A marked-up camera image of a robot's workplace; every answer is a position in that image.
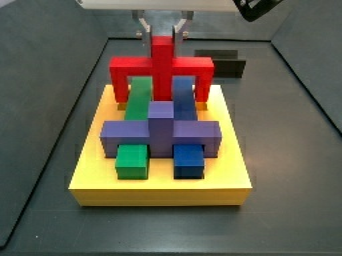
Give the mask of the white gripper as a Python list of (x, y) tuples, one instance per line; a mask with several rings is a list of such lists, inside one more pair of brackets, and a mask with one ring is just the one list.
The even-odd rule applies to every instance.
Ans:
[(84, 9), (134, 10), (132, 19), (139, 25), (136, 38), (142, 40), (147, 56), (151, 56), (152, 26), (147, 23), (143, 10), (183, 11), (179, 22), (172, 26), (175, 55), (180, 55), (180, 46), (188, 38), (188, 26), (192, 22), (192, 11), (235, 12), (231, 0), (75, 0)]

